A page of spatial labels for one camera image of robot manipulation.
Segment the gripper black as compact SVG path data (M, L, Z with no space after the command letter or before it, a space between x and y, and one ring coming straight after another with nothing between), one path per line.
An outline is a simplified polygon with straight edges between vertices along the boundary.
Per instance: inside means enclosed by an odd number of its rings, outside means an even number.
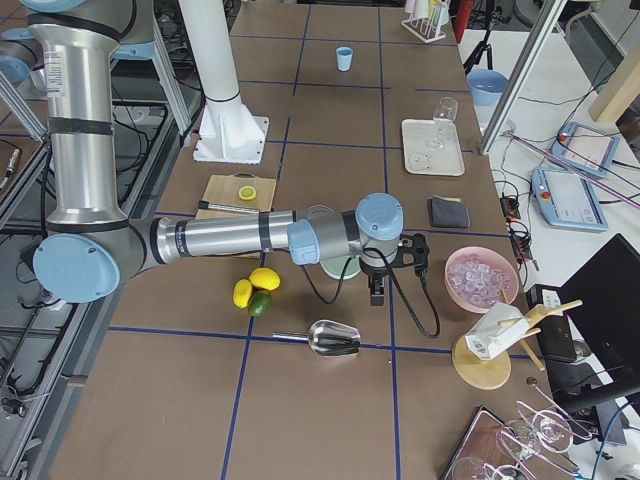
M359 257L360 268L368 277L370 305L383 306L385 301L385 278L391 275L391 263L396 251L379 248L365 248Z

